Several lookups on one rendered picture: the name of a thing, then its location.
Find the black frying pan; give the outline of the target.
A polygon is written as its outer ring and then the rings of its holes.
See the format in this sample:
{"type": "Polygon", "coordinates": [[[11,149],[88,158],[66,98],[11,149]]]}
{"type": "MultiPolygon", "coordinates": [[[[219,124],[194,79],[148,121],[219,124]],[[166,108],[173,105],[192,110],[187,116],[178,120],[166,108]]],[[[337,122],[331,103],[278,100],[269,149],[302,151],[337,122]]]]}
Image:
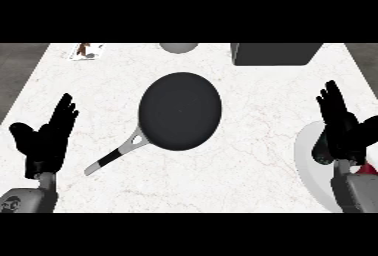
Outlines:
{"type": "Polygon", "coordinates": [[[170,151],[194,149],[213,136],[221,119],[222,98],[212,82],[190,72],[163,76],[144,93],[132,136],[85,169],[85,175],[148,144],[170,151]]]}

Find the red object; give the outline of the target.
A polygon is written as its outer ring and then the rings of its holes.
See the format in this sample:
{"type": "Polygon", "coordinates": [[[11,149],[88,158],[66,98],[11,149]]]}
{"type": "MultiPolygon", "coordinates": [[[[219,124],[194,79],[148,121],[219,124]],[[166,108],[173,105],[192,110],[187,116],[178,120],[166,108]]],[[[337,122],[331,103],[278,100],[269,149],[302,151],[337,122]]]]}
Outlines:
{"type": "Polygon", "coordinates": [[[370,174],[378,176],[378,171],[370,163],[365,163],[358,170],[358,174],[370,174]]]}

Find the white plate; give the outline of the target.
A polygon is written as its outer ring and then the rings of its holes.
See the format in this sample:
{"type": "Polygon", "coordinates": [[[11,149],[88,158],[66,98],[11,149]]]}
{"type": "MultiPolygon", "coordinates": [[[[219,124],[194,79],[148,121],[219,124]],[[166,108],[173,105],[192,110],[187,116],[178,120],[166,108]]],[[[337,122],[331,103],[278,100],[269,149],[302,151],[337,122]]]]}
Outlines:
{"type": "Polygon", "coordinates": [[[324,128],[324,122],[315,121],[308,124],[299,132],[294,144],[294,162],[302,182],[318,203],[330,212],[342,213],[343,210],[337,204],[331,187],[334,165],[319,164],[312,156],[314,146],[321,137],[324,128]]]}

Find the white card with brown print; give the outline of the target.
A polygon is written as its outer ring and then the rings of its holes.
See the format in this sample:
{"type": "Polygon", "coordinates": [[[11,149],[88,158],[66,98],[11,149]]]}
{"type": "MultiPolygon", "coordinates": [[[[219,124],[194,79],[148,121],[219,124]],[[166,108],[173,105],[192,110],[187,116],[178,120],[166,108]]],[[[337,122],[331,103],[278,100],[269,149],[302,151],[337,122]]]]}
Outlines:
{"type": "Polygon", "coordinates": [[[71,61],[97,60],[105,49],[104,43],[79,43],[74,46],[68,59],[71,61]]]}

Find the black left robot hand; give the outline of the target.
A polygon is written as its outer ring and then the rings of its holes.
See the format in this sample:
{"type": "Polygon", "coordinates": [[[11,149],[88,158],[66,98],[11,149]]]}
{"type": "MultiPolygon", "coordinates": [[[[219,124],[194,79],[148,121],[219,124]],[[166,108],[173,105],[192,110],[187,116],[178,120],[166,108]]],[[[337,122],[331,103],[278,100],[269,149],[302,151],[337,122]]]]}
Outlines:
{"type": "Polygon", "coordinates": [[[35,179],[45,172],[57,173],[61,170],[79,113],[73,96],[66,93],[51,120],[39,130],[21,122],[15,122],[9,126],[17,149],[26,155],[27,179],[35,179]]]}

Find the dark grey box appliance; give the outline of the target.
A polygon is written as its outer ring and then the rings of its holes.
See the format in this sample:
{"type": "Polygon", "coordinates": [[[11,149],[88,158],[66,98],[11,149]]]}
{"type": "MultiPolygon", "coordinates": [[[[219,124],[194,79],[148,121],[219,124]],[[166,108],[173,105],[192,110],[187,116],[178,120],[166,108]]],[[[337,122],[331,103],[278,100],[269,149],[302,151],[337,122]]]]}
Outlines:
{"type": "Polygon", "coordinates": [[[232,43],[235,66],[302,66],[322,47],[322,43],[232,43]]]}

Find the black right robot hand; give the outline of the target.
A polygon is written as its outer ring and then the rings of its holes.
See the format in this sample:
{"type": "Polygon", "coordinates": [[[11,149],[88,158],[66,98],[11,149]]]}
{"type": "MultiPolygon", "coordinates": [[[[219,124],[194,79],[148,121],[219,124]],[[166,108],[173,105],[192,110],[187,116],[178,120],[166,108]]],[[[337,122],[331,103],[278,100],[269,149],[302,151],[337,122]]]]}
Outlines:
{"type": "Polygon", "coordinates": [[[343,94],[334,80],[325,83],[317,97],[325,123],[328,150],[334,159],[356,165],[367,162],[367,150],[378,143],[378,115],[364,122],[348,110],[343,94]]]}

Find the dark purple eggplant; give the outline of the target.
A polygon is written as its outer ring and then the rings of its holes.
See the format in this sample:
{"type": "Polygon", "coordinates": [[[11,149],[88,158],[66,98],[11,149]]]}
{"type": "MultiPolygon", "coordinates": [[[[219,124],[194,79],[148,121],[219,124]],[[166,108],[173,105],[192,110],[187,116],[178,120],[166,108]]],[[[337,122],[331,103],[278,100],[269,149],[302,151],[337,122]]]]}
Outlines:
{"type": "Polygon", "coordinates": [[[321,133],[321,136],[317,140],[317,143],[312,149],[312,157],[314,157],[314,160],[322,165],[330,165],[334,162],[334,157],[331,156],[330,149],[328,149],[327,132],[321,133]]]}

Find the grey round bowl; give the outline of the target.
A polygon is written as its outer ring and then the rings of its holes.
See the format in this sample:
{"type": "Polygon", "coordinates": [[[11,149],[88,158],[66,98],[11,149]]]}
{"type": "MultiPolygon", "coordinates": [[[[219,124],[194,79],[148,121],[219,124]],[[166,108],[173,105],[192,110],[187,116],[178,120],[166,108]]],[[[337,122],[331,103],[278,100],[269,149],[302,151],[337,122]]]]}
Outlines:
{"type": "Polygon", "coordinates": [[[175,54],[182,54],[191,52],[198,44],[197,43],[161,43],[160,46],[163,49],[175,54]]]}

